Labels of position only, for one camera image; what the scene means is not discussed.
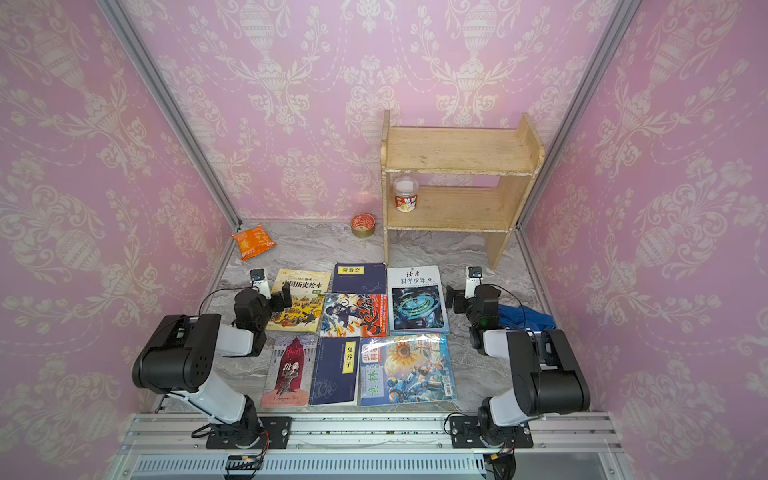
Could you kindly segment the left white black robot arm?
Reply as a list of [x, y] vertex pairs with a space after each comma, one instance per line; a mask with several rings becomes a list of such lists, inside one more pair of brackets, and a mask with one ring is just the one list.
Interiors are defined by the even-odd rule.
[[292, 305], [290, 286], [269, 297], [251, 287], [234, 299], [235, 321], [219, 314], [167, 315], [132, 367], [136, 387], [177, 398], [207, 418], [191, 437], [208, 449], [283, 450], [290, 436], [289, 417], [261, 417], [249, 396], [234, 390], [213, 369], [216, 356], [261, 355], [272, 315]]

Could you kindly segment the navy Guiguzi book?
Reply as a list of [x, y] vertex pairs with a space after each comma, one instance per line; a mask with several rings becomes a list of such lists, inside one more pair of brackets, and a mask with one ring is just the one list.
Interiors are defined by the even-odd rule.
[[356, 405], [360, 338], [320, 338], [310, 389], [310, 406]]

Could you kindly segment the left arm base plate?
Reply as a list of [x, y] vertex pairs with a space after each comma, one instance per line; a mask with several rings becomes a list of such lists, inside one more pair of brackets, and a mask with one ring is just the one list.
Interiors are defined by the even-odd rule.
[[252, 426], [212, 424], [205, 447], [211, 450], [284, 450], [291, 435], [292, 418], [260, 417]]

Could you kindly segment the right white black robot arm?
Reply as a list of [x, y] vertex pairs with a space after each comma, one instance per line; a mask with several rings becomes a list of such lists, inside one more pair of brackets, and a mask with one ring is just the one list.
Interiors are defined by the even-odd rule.
[[481, 444], [513, 449], [532, 445], [524, 432], [540, 417], [586, 412], [591, 392], [564, 331], [551, 317], [523, 303], [503, 305], [506, 290], [477, 284], [446, 288], [447, 307], [469, 320], [472, 347], [480, 354], [508, 362], [512, 386], [485, 398], [474, 416], [462, 415], [451, 426], [459, 448]]

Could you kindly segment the blue cloth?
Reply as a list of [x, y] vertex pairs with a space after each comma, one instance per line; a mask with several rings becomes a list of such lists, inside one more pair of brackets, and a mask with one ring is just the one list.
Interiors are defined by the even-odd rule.
[[499, 324], [506, 329], [540, 332], [556, 328], [556, 323], [551, 315], [538, 312], [524, 305], [518, 307], [500, 305], [499, 315]]

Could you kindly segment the red manga comic book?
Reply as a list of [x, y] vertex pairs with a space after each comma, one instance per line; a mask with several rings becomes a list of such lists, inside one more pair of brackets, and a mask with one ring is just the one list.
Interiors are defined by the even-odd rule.
[[318, 333], [322, 338], [387, 337], [388, 320], [386, 295], [329, 293]]

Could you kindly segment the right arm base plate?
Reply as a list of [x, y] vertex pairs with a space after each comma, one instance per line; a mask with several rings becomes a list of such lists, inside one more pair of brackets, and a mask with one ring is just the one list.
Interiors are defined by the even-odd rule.
[[489, 448], [497, 450], [530, 449], [534, 442], [527, 424], [498, 427], [490, 420], [451, 412], [443, 421], [454, 449]]

